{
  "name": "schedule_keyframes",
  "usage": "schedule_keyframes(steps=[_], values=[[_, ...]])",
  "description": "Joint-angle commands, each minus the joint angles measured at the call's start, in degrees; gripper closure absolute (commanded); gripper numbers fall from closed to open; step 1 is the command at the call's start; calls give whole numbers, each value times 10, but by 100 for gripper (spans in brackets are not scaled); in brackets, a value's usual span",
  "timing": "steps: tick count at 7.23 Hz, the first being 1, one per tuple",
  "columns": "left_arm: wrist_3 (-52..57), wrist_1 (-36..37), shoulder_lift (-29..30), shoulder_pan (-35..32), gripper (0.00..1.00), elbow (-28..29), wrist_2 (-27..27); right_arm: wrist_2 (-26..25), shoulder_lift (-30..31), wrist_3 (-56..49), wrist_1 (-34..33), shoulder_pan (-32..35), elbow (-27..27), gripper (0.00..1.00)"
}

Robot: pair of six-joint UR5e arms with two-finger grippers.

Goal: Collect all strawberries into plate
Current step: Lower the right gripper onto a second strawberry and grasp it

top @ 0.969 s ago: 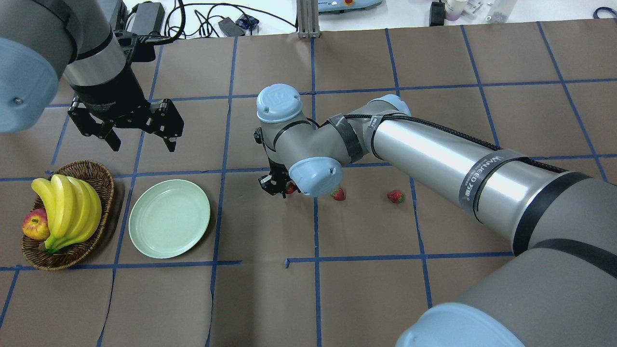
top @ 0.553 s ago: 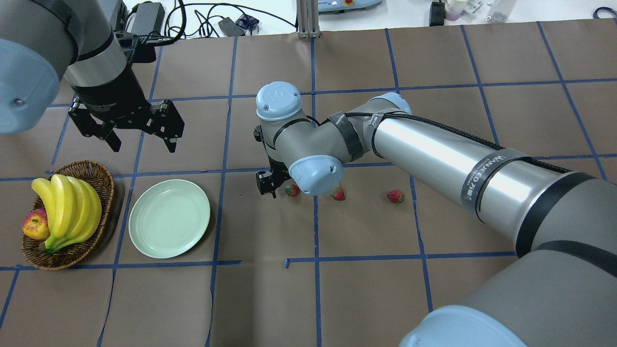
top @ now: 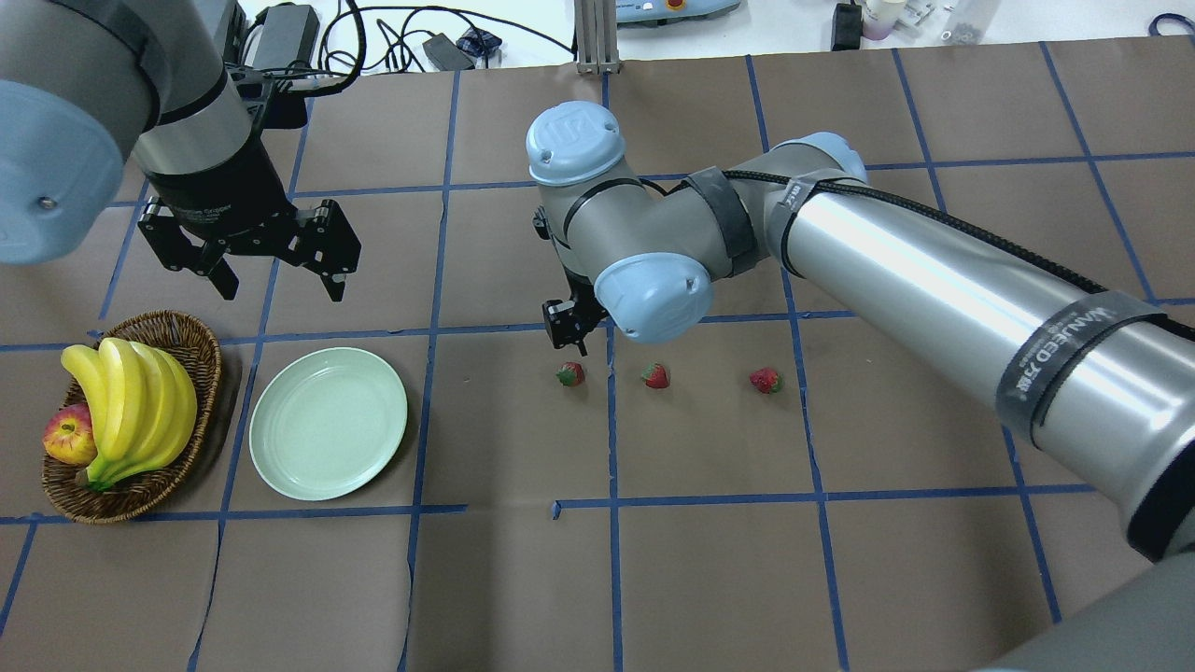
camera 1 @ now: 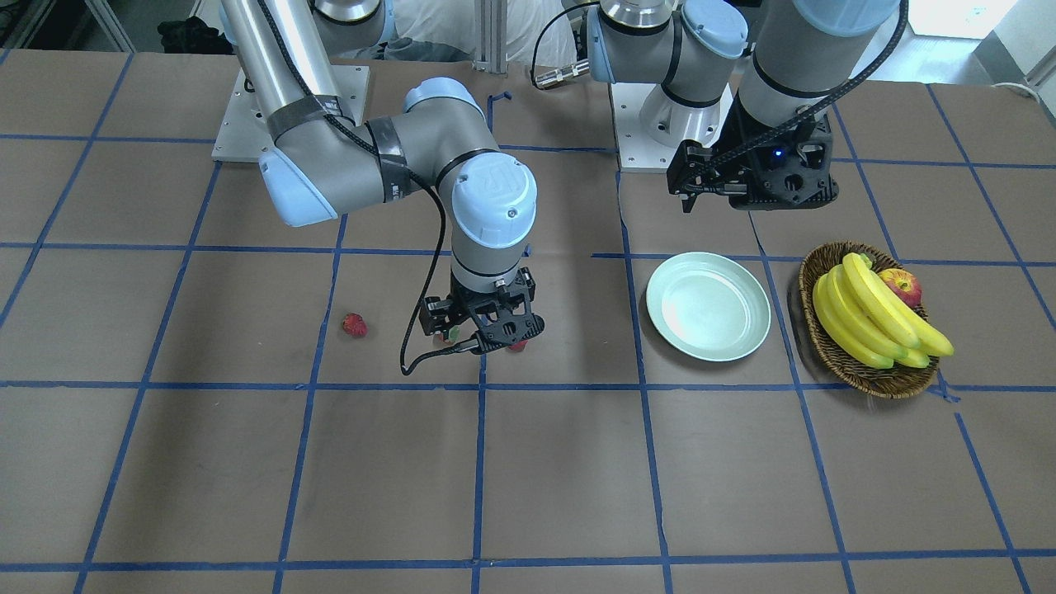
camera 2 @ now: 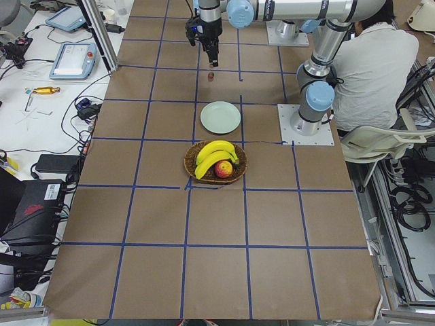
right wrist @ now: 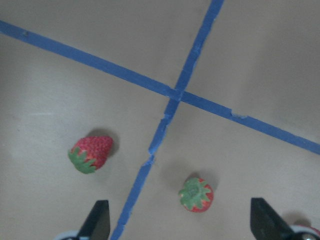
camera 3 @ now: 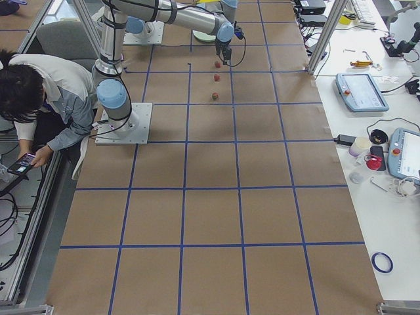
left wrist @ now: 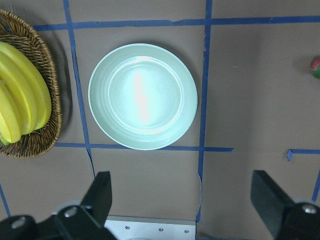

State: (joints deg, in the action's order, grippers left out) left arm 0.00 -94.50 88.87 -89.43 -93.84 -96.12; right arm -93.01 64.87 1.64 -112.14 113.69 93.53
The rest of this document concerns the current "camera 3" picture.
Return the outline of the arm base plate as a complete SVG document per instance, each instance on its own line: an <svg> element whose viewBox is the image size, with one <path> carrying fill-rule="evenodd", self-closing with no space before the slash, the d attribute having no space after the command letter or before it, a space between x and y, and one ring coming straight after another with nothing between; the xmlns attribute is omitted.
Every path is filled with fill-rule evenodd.
<svg viewBox="0 0 420 315"><path fill-rule="evenodd" d="M124 45L160 45L163 40L163 22L146 22L140 33L125 32Z"/></svg>
<svg viewBox="0 0 420 315"><path fill-rule="evenodd" d="M152 103L132 103L131 115L116 121L108 117L107 108L103 109L100 120L105 120L98 126L94 136L96 145L129 145L147 144L152 117Z"/></svg>

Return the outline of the person's hand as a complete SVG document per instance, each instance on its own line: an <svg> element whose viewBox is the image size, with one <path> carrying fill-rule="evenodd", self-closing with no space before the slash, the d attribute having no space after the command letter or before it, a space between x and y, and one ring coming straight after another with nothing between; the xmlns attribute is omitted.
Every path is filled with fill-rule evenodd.
<svg viewBox="0 0 420 315"><path fill-rule="evenodd" d="M45 145L41 147L40 149L38 149L38 151L36 151L35 157L32 160L31 164L35 168L45 165L49 161L52 155L53 155L52 149L48 145Z"/></svg>

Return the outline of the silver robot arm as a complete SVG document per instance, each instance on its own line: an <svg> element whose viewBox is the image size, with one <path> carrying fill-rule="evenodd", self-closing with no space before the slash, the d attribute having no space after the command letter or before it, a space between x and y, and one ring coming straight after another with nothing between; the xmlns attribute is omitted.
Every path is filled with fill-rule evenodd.
<svg viewBox="0 0 420 315"><path fill-rule="evenodd" d="M98 101L106 116L95 123L98 141L141 142L147 124L140 122L139 107L121 78L123 45L160 44L163 26L176 25L211 37L216 54L227 64L229 44L236 30L237 1L198 1L185 5L177 1L104 1L94 16L100 25L99 57L93 67Z"/></svg>
<svg viewBox="0 0 420 315"><path fill-rule="evenodd" d="M155 30L152 22L145 22L133 16L127 17L126 32L135 37L150 37Z"/></svg>

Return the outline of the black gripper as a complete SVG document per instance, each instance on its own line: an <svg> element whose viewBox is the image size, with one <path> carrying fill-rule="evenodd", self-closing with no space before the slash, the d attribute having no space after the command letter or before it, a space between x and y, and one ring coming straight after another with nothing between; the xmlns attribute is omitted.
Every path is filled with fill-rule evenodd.
<svg viewBox="0 0 420 315"><path fill-rule="evenodd" d="M230 48L230 40L221 41L220 39L215 40L216 55L223 57L223 64L227 64L232 57L232 49Z"/></svg>

